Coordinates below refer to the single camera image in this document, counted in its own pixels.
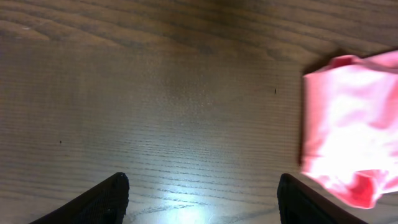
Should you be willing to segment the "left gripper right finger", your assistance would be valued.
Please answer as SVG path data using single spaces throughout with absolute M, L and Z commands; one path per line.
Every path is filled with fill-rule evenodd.
M 277 199 L 282 224 L 366 224 L 288 173 L 280 177 Z

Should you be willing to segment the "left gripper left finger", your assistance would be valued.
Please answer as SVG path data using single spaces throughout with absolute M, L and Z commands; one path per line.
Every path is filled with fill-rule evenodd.
M 31 224 L 122 224 L 129 203 L 129 179 L 117 172 Z

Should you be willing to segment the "pink printed shirt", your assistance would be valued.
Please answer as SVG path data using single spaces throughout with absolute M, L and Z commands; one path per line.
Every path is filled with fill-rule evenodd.
M 354 208 L 397 190 L 397 52 L 306 74 L 302 173 Z

